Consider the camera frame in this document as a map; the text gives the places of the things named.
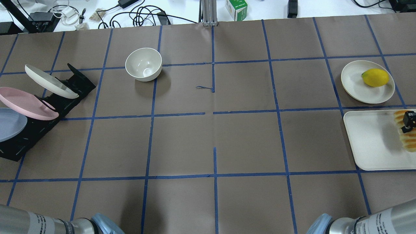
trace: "label on robot arm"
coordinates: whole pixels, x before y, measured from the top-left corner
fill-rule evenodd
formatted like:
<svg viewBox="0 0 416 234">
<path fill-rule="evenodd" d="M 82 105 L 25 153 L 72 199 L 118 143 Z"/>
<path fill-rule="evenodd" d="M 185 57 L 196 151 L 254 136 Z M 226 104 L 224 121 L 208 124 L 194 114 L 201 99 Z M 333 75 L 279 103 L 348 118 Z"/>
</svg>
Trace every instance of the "label on robot arm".
<svg viewBox="0 0 416 234">
<path fill-rule="evenodd" d="M 27 234 L 54 234 L 55 222 L 51 217 L 28 212 L 30 217 Z"/>
<path fill-rule="evenodd" d="M 373 214 L 369 219 L 359 221 L 355 226 L 356 234 L 397 234 L 391 222 L 391 209 Z"/>
</svg>

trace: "rectangular tray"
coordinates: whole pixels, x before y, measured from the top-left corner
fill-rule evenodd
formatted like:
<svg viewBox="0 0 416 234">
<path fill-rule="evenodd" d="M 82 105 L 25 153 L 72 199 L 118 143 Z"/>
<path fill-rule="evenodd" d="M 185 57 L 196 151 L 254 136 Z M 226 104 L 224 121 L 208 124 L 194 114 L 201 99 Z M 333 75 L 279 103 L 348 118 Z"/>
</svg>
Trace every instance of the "rectangular tray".
<svg viewBox="0 0 416 234">
<path fill-rule="evenodd" d="M 344 115 L 352 154 L 361 169 L 416 169 L 416 152 L 408 152 L 401 145 L 394 122 L 396 111 L 350 111 Z"/>
</svg>

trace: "pink plate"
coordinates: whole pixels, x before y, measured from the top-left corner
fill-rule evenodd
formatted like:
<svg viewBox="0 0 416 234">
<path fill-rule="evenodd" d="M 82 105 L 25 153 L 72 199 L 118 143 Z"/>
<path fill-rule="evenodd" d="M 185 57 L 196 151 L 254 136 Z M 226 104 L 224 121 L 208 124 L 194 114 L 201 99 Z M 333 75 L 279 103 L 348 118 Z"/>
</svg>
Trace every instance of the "pink plate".
<svg viewBox="0 0 416 234">
<path fill-rule="evenodd" d="M 49 109 L 34 95 L 14 88 L 0 87 L 0 101 L 12 110 L 33 119 L 52 120 L 59 116 L 58 112 Z"/>
</svg>

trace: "lemon on plate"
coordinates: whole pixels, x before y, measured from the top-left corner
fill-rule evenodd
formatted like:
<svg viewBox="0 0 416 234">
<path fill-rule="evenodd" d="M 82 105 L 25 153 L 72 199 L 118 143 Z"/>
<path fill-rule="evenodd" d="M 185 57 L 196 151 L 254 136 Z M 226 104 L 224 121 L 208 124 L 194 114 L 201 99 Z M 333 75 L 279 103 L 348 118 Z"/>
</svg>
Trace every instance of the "lemon on plate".
<svg viewBox="0 0 416 234">
<path fill-rule="evenodd" d="M 383 70 L 378 68 L 373 68 L 365 71 L 361 74 L 364 83 L 371 87 L 380 87 L 389 82 L 389 74 Z"/>
</svg>

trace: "plate on rack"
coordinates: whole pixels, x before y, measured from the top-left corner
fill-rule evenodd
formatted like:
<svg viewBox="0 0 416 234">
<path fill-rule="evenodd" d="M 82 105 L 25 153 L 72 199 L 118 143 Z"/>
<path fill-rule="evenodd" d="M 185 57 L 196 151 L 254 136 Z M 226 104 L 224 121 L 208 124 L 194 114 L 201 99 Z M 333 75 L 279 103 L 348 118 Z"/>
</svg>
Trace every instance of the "plate on rack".
<svg viewBox="0 0 416 234">
<path fill-rule="evenodd" d="M 381 87 L 366 85 L 361 74 L 369 69 L 378 68 L 389 74 L 389 82 Z M 341 72 L 341 82 L 345 91 L 360 102 L 378 104 L 389 100 L 395 90 L 391 74 L 382 66 L 365 60 L 357 60 L 347 64 Z"/>
<path fill-rule="evenodd" d="M 14 111 L 33 119 L 52 120 L 59 116 L 58 112 L 51 110 L 53 106 L 49 103 L 44 101 L 44 104 L 34 95 L 18 89 L 0 87 L 0 101 Z"/>
<path fill-rule="evenodd" d="M 26 64 L 25 72 L 30 78 L 32 78 L 32 80 L 34 80 L 40 86 L 44 87 L 45 89 L 51 91 L 54 94 L 69 99 L 79 97 L 78 94 L 76 94 L 66 85 L 62 84 L 57 78 L 47 74 L 46 72 L 38 68 Z"/>
<path fill-rule="evenodd" d="M 344 115 L 352 154 L 361 169 L 416 169 L 416 152 L 408 152 L 400 142 L 394 122 L 396 111 L 350 111 Z"/>
<path fill-rule="evenodd" d="M 19 134 L 26 126 L 26 116 L 10 108 L 0 108 L 0 142 L 8 140 Z"/>
</svg>

